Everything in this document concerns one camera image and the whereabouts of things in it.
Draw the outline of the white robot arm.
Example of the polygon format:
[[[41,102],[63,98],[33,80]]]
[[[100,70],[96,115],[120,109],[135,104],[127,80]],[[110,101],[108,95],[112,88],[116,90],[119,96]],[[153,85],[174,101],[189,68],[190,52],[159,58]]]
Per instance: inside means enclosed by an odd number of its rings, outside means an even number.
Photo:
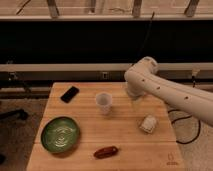
[[[131,96],[150,93],[213,127],[213,93],[168,81],[156,76],[158,63],[144,57],[124,74]]]

